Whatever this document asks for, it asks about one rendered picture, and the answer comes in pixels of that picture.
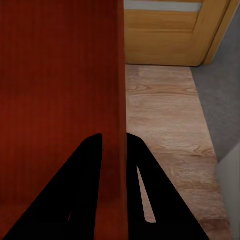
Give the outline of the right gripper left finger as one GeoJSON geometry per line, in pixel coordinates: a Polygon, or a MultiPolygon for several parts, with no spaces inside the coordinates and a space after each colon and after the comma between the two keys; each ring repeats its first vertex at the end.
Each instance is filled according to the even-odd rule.
{"type": "Polygon", "coordinates": [[[94,240],[102,155],[86,138],[2,240],[94,240]]]}

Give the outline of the storage box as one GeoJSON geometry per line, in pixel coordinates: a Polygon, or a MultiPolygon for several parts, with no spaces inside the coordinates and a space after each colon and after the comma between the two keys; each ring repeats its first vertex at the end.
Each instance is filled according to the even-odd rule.
{"type": "Polygon", "coordinates": [[[124,0],[0,0],[0,240],[99,133],[93,240],[129,240],[124,0]]]}

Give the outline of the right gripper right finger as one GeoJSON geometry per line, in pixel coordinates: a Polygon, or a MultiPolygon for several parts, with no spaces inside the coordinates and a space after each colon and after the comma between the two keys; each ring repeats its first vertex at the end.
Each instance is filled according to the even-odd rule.
{"type": "Polygon", "coordinates": [[[210,240],[145,142],[127,134],[129,240],[210,240]],[[145,220],[139,168],[156,223],[145,220]]]}

